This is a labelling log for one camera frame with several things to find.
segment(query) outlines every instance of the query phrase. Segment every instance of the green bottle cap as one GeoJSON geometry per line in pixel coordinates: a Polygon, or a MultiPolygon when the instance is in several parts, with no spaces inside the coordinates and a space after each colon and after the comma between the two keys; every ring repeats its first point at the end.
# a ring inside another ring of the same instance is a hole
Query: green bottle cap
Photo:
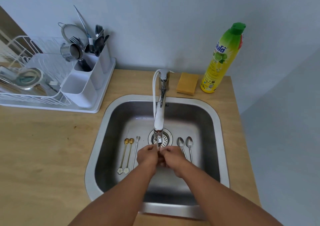
{"type": "Polygon", "coordinates": [[[242,32],[245,30],[246,24],[241,22],[233,23],[233,25],[230,28],[230,32],[234,35],[241,35],[242,32]]]}

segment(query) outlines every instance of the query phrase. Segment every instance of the sink basin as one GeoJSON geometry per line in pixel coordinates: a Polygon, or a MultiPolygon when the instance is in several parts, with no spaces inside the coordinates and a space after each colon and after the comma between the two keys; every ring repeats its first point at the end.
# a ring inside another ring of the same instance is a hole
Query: sink basin
{"type": "MultiPolygon", "coordinates": [[[[118,174],[124,140],[140,136],[138,150],[152,144],[152,96],[126,95],[107,108],[85,172],[85,186],[91,200],[110,190],[126,176],[118,174]]],[[[192,137],[193,163],[208,175],[229,187],[229,177],[222,139],[220,119],[207,103],[197,99],[166,98],[164,113],[165,141],[177,146],[177,138],[192,137]]],[[[132,169],[136,142],[133,143],[128,168],[132,169]]],[[[127,165],[127,145],[122,168],[127,165]]],[[[184,147],[190,160],[190,150],[184,147]]],[[[190,189],[171,169],[158,167],[151,179],[140,212],[204,219],[190,189]]]]}

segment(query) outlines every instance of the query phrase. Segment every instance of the white wire dish rack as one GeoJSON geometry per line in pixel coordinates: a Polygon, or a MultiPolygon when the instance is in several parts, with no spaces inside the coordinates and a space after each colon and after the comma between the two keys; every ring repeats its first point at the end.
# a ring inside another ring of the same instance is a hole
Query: white wire dish rack
{"type": "MultiPolygon", "coordinates": [[[[28,68],[38,68],[56,81],[59,86],[63,86],[69,74],[76,72],[74,69],[76,61],[67,62],[60,53],[60,46],[65,42],[60,37],[18,36],[8,43],[7,48],[0,50],[0,56],[8,61],[5,65],[10,70],[22,72],[28,68]]],[[[97,59],[101,65],[104,65],[105,71],[100,76],[103,79],[102,85],[96,89],[97,98],[90,108],[79,107],[62,94],[61,89],[56,95],[50,97],[0,92],[0,105],[96,113],[100,109],[116,64],[115,59],[109,57],[107,46],[97,59]]]]}

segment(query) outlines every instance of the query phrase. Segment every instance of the person's left hand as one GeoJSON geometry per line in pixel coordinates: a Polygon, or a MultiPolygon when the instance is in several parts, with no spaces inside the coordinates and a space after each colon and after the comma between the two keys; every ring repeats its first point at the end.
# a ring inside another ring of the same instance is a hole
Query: person's left hand
{"type": "Polygon", "coordinates": [[[151,144],[143,147],[138,151],[137,155],[138,164],[144,164],[148,167],[154,167],[158,164],[158,149],[157,145],[151,144]]]}

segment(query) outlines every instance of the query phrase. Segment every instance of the sink drain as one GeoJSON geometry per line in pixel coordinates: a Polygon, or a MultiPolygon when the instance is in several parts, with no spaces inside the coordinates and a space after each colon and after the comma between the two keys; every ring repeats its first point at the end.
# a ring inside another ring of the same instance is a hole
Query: sink drain
{"type": "MultiPolygon", "coordinates": [[[[168,129],[163,129],[163,134],[162,134],[162,144],[160,147],[165,147],[165,146],[171,146],[172,145],[172,134],[168,129]]],[[[154,137],[153,130],[150,132],[149,137],[148,137],[148,142],[149,144],[155,144],[157,141],[154,137]]]]}

